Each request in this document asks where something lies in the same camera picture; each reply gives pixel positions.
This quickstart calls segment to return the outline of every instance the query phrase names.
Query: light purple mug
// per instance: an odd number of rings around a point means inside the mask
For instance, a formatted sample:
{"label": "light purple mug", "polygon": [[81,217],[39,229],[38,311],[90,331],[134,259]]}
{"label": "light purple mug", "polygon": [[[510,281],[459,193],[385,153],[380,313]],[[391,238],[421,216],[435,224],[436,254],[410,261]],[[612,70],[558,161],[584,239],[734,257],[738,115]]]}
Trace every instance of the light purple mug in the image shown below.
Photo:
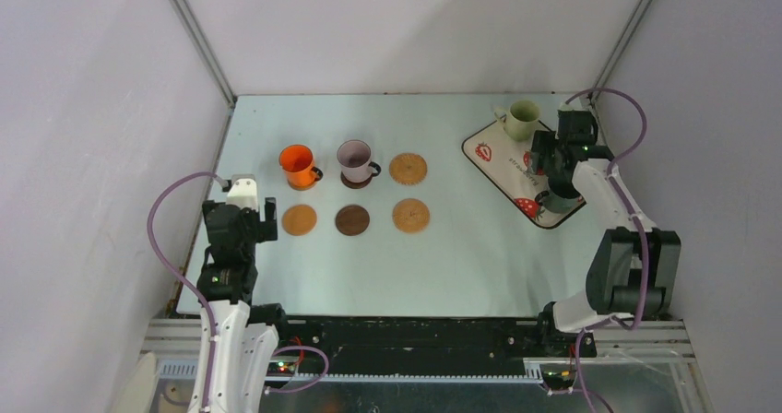
{"label": "light purple mug", "polygon": [[342,143],[337,150],[337,160],[345,179],[351,183],[363,183],[380,174],[380,166],[372,162],[369,146],[358,139]]}

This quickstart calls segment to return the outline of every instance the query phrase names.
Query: brown coaster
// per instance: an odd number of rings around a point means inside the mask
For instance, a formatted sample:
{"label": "brown coaster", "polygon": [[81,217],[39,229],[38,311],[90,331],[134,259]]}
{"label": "brown coaster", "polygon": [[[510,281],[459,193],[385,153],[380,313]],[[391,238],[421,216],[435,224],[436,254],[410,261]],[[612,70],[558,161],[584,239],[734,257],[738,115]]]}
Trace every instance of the brown coaster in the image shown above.
{"label": "brown coaster", "polygon": [[391,159],[388,170],[397,183],[414,185],[426,177],[426,160],[415,153],[402,153]]}
{"label": "brown coaster", "polygon": [[345,178],[345,175],[343,173],[340,173],[339,174],[339,179],[341,179],[342,183],[345,184],[345,186],[350,188],[350,189],[363,189],[364,187],[369,185],[369,181],[372,180],[372,177],[370,176],[363,183],[351,183],[350,181],[348,181],[348,178]]}
{"label": "brown coaster", "polygon": [[302,236],[310,232],[317,222],[315,210],[307,205],[299,204],[285,211],[282,216],[282,229],[293,236]]}
{"label": "brown coaster", "polygon": [[299,187],[298,185],[293,185],[290,182],[288,182],[288,185],[290,186],[291,189],[298,190],[299,192],[304,191],[304,190],[310,190],[313,187],[315,187],[316,184],[317,184],[317,181],[313,181],[312,184],[310,184],[310,185],[308,185],[306,187]]}
{"label": "brown coaster", "polygon": [[337,212],[334,222],[339,233],[348,236],[360,235],[369,227],[369,212],[362,206],[344,206]]}
{"label": "brown coaster", "polygon": [[413,198],[403,199],[394,206],[394,225],[405,233],[416,233],[429,225],[429,208]]}

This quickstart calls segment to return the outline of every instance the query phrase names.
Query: black mug handle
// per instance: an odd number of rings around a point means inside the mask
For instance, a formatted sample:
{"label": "black mug handle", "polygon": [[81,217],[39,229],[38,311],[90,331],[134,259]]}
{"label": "black mug handle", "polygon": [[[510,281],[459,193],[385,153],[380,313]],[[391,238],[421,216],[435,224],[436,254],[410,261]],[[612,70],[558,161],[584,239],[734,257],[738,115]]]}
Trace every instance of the black mug handle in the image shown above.
{"label": "black mug handle", "polygon": [[369,163],[369,167],[371,167],[371,168],[373,168],[375,170],[375,172],[372,174],[373,178],[380,174],[380,171],[381,171],[380,170],[380,166],[376,162],[370,162]]}
{"label": "black mug handle", "polygon": [[315,172],[315,174],[317,175],[317,177],[315,178],[315,180],[316,180],[316,181],[320,181],[320,180],[322,180],[322,179],[323,179],[323,171],[321,171],[321,170],[320,170],[320,169],[318,169],[317,167],[313,167],[313,168],[312,168],[312,171],[314,171],[314,172]]}

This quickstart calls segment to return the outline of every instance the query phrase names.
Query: white wall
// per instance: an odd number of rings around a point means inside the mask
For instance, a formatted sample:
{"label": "white wall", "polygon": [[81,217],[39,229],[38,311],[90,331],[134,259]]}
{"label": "white wall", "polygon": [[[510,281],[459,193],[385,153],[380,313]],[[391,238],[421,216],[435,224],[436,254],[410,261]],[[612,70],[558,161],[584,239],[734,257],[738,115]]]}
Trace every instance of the white wall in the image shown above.
{"label": "white wall", "polygon": [[[782,0],[657,0],[610,82],[649,114],[622,176],[681,235],[673,312],[718,412],[779,411],[780,18]],[[626,147],[635,113],[605,106],[609,142]]]}
{"label": "white wall", "polygon": [[576,91],[637,0],[189,0],[238,94]]}
{"label": "white wall", "polygon": [[[0,0],[3,411],[101,412],[172,288],[147,211],[225,106],[168,0]],[[184,260],[205,182],[164,205]]]}

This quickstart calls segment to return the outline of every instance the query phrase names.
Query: strawberry print tray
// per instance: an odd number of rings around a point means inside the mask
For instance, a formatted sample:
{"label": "strawberry print tray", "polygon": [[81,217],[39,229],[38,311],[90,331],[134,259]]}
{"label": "strawberry print tray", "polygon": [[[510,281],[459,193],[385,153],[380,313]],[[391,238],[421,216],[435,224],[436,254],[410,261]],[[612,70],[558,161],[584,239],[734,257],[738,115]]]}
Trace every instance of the strawberry print tray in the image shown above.
{"label": "strawberry print tray", "polygon": [[[550,130],[538,122],[540,130]],[[480,171],[507,196],[533,224],[554,229],[584,206],[582,201],[567,213],[553,213],[540,205],[540,193],[547,189],[546,176],[529,169],[532,138],[516,142],[494,122],[462,143],[462,151]]]}

